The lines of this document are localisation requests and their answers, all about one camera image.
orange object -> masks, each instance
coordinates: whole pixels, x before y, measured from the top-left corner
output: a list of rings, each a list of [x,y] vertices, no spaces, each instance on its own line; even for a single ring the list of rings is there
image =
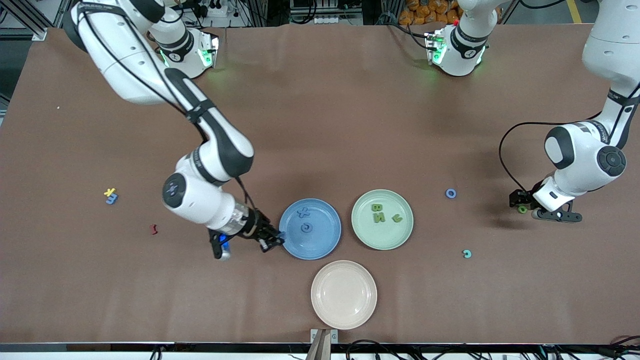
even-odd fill
[[[429,15],[429,7],[426,5],[421,5],[418,6],[417,10],[415,11],[415,16],[418,17],[427,17],[427,15]]]
[[[436,13],[447,13],[447,10],[449,9],[449,2],[447,0],[434,0],[434,2],[438,3],[436,6]]]
[[[424,18],[424,23],[425,24],[429,24],[430,22],[434,22],[436,21],[436,13],[435,12],[430,12],[429,15],[427,15],[426,18]]]
[[[398,17],[398,24],[400,25],[410,25],[412,22],[412,19],[409,18],[409,11],[408,10],[403,10],[400,12],[400,16]]]
[[[429,0],[429,3],[427,4],[429,11],[432,13],[436,12],[436,8],[438,7],[438,4],[436,4],[436,1],[439,1],[439,0]]]
[[[411,11],[417,9],[418,6],[420,6],[420,0],[406,0],[406,7]]]
[[[453,24],[456,21],[459,21],[460,18],[458,18],[458,12],[456,10],[449,10],[447,12],[447,23],[448,24]]]

metal frame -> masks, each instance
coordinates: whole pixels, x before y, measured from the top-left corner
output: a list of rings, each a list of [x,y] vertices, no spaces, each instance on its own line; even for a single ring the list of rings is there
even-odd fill
[[[398,18],[400,16],[400,12],[404,8],[403,0],[382,0],[382,12],[387,13],[390,12]]]
[[[337,342],[337,331],[335,331],[335,337]],[[316,329],[316,332],[311,333],[313,341],[311,347],[307,352],[306,360],[330,360],[331,359],[331,343],[332,330],[331,329]]]
[[[9,101],[11,101],[11,98],[0,92],[0,104],[4,105],[5,107],[8,107]]]
[[[330,344],[332,353],[344,354],[350,343],[331,343],[334,339],[326,341]],[[54,345],[56,348],[62,350],[50,350]],[[528,354],[540,354],[541,348],[546,347],[561,347],[561,353],[566,354],[566,351],[572,351],[574,354],[586,355],[597,354],[597,359],[605,357],[602,352],[611,353],[612,348],[623,350],[621,345],[610,344],[580,344],[572,345],[570,343],[381,343],[381,345],[375,344],[359,344],[354,345],[351,348],[351,353],[371,353],[374,351],[383,353],[388,350],[393,350],[398,353],[405,353],[408,347],[419,347],[419,350],[423,354],[461,354],[468,355],[471,353],[528,353]],[[172,342],[172,341],[114,341],[114,342],[50,342],[50,343],[0,343],[1,352],[86,352],[86,351],[110,351],[110,352],[149,352],[157,348],[162,348],[164,353],[167,352],[205,352],[205,353],[298,353],[308,354],[313,346],[312,342],[309,343],[211,343],[211,342]]]
[[[253,28],[267,26],[267,2],[262,0],[236,0],[244,3],[249,10],[248,16]]]
[[[317,9],[337,9],[338,8],[338,0],[316,0]],[[295,0],[289,0],[289,8],[291,11],[293,10],[304,10],[308,12],[309,5],[305,6],[296,6]]]
[[[502,18],[500,19],[498,24],[506,24],[507,23],[507,20],[509,20],[509,18],[511,17],[511,14],[513,14],[513,12],[516,10],[516,4],[517,3],[518,3],[518,0],[511,0],[511,2],[509,3],[509,6],[507,7],[507,10],[505,10],[502,13]]]
[[[359,14],[362,13],[362,9],[361,8],[348,8],[346,10],[340,10],[338,8],[318,8],[316,10],[316,15],[342,15],[343,13],[352,13],[352,14]],[[309,13],[309,9],[305,8],[305,9],[300,9],[300,8],[296,8],[291,10],[291,15],[304,15],[307,16],[307,14]]]
[[[56,18],[50,21],[28,0],[0,0],[0,5],[24,26],[24,29],[0,29],[0,39],[43,41],[47,36],[47,28],[60,26],[70,3],[71,0],[62,0]]]

floor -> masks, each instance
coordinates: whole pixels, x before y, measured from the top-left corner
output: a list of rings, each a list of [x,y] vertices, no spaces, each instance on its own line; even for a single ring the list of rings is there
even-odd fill
[[[537,6],[551,0],[527,0],[527,4]],[[509,2],[502,5],[506,9]],[[571,24],[574,22],[594,22],[598,14],[598,2],[583,3],[582,0],[567,0],[550,8],[531,10],[521,4],[508,17],[507,24]],[[27,58],[30,41],[0,40],[0,94],[11,97]],[[0,102],[0,125],[6,105]]]

plate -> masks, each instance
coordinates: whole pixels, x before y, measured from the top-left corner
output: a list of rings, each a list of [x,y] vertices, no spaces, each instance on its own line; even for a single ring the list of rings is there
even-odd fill
[[[409,203],[393,191],[371,190],[353,206],[351,225],[366,245],[391,250],[404,244],[411,235],[413,212]]]
[[[333,206],[319,199],[291,204],[280,218],[284,248],[302,260],[317,260],[335,249],[342,234],[340,217]]]
[[[376,309],[378,290],[362,265],[338,260],[318,271],[311,285],[311,303],[325,324],[338,330],[354,329]]]

green plate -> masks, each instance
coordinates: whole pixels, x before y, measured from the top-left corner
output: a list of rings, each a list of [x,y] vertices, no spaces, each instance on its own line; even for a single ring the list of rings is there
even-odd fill
[[[393,191],[371,190],[353,206],[351,225],[363,243],[374,249],[391,250],[411,235],[413,212],[409,203]]]

